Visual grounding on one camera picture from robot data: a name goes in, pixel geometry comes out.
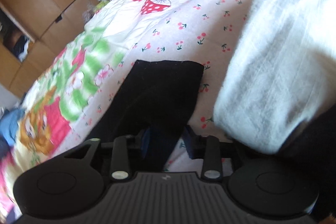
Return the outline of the white folded garment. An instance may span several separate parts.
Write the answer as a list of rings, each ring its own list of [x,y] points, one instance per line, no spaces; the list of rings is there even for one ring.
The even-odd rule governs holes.
[[[253,0],[214,106],[214,122],[277,153],[335,103],[335,0]]]

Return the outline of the plastic bags by wardrobe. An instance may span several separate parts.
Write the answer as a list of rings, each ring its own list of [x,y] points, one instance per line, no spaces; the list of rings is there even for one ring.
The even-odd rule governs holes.
[[[84,23],[89,22],[95,14],[97,14],[103,7],[105,7],[110,1],[101,0],[97,5],[89,5],[88,9],[83,12],[82,19]]]

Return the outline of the floral cartoon bed sheet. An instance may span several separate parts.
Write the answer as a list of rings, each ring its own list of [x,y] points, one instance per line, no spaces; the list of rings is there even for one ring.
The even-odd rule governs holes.
[[[136,60],[191,60],[204,69],[190,125],[199,135],[224,132],[213,107],[252,0],[112,0],[38,75],[23,101],[25,116],[1,159],[1,217],[15,207],[24,171],[78,144],[115,101]]]

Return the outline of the blue folded cloth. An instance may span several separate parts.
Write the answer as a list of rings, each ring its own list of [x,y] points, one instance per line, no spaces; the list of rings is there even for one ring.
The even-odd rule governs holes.
[[[1,118],[1,149],[9,149],[15,144],[19,121],[23,118],[23,109],[6,111]]]

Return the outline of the wooden wardrobe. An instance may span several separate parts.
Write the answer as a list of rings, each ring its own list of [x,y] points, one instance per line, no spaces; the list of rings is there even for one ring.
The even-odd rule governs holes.
[[[1,47],[1,84],[21,97],[54,58],[84,30],[84,14],[98,0],[1,0],[1,10],[32,43],[23,62]]]

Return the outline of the black pants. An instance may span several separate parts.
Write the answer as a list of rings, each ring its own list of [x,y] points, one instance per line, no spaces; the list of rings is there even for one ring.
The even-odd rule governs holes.
[[[190,120],[204,68],[193,61],[137,60],[88,138],[144,132],[142,168],[161,172]]]

